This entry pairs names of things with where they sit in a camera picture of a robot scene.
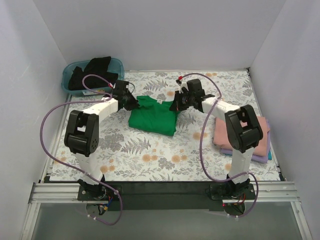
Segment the green t shirt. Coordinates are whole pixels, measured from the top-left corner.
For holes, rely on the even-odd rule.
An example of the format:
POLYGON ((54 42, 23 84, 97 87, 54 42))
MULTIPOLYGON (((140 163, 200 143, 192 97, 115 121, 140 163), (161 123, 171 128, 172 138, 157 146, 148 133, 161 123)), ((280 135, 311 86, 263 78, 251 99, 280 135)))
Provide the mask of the green t shirt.
POLYGON ((172 137, 176 132, 178 111, 171 111, 171 101, 159 101, 150 96, 137 97, 139 108, 131 111, 128 125, 145 132, 172 137))

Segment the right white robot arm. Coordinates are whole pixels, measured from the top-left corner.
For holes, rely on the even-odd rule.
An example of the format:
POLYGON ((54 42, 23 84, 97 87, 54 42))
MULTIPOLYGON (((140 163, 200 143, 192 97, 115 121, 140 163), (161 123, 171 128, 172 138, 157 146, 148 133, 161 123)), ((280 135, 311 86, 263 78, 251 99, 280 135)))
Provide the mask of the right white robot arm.
POLYGON ((210 180, 222 184, 224 195, 241 195, 249 187, 252 155, 264 135, 253 107, 233 105, 223 101, 221 95, 206 94, 199 79, 183 82, 178 78, 176 83, 179 90, 174 93, 170 111, 193 107, 207 117, 214 116, 226 124, 227 139, 232 147, 229 173, 224 180, 218 180, 209 175, 204 165, 202 169, 210 180))

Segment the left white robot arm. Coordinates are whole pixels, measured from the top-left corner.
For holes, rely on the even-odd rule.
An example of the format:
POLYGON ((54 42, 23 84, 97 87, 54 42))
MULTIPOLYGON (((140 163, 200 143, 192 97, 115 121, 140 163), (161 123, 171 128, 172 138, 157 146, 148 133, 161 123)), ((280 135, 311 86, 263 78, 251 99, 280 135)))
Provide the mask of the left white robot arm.
POLYGON ((139 107, 138 100, 129 90, 129 84, 128 81, 117 80, 110 100, 104 97, 102 102, 82 111, 73 110, 69 114, 64 144, 75 154, 80 169, 84 171, 85 176, 79 179, 78 183, 88 193, 98 195, 103 191, 99 182, 102 181, 104 175, 95 156, 100 139, 100 123, 122 108, 131 111, 139 107))

